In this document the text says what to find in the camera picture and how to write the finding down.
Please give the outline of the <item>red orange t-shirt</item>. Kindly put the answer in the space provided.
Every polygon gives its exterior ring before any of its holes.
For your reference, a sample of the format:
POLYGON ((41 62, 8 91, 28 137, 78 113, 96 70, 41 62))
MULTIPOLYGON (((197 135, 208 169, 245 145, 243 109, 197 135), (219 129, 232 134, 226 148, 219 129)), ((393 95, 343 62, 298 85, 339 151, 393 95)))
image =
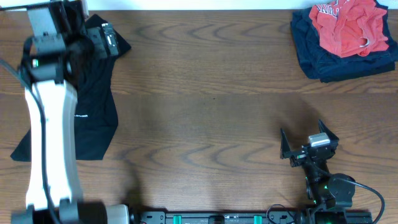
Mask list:
POLYGON ((337 0, 314 5, 309 13, 318 32, 320 46, 341 58, 389 48, 383 34, 387 10, 374 0, 337 0))

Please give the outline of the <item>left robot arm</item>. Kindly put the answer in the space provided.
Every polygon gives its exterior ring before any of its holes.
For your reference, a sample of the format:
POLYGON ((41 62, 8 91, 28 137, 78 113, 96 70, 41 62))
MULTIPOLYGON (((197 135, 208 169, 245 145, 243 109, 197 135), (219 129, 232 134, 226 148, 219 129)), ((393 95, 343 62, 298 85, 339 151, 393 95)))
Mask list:
POLYGON ((26 208, 12 223, 129 223, 125 204, 85 202, 75 155, 78 78, 96 59, 115 56, 110 23, 87 28, 81 1, 26 6, 33 34, 12 74, 25 89, 30 114, 31 170, 26 208))

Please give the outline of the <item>black t-shirt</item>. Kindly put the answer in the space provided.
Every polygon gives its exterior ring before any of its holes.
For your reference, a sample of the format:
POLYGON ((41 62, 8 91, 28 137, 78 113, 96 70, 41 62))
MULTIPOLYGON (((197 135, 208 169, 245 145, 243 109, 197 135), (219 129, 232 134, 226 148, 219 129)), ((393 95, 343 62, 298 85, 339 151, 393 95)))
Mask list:
POLYGON ((102 160, 118 128, 118 114, 111 92, 111 77, 119 57, 131 45, 116 33, 119 54, 93 60, 84 74, 78 76, 75 110, 75 154, 77 160, 102 160))

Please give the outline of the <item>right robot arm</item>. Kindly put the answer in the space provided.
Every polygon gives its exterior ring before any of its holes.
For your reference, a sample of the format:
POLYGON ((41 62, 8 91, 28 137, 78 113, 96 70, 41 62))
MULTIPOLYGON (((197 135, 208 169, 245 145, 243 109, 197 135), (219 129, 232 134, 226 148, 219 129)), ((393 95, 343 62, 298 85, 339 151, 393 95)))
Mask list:
POLYGON ((307 196, 314 206, 306 207, 294 216, 295 223, 347 223, 346 208, 353 206, 355 186, 353 178, 345 174, 331 174, 326 164, 336 152, 339 138, 322 120, 320 132, 308 137, 300 150, 290 148, 284 130, 280 131, 280 158, 289 159, 291 167, 301 167, 305 173, 307 196))

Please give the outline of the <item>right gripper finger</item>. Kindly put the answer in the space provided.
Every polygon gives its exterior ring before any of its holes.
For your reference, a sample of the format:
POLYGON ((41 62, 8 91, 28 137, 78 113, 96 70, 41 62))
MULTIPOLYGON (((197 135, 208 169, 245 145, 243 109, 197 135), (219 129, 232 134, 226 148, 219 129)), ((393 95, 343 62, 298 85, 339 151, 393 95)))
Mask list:
POLYGON ((280 135, 281 135, 280 152, 290 153, 291 152, 290 145, 283 129, 280 129, 280 135))
POLYGON ((339 138, 327 128, 327 126, 324 124, 324 122, 321 119, 318 120, 318 128, 321 133, 325 133, 328 136, 330 141, 336 141, 336 142, 339 141, 339 138))

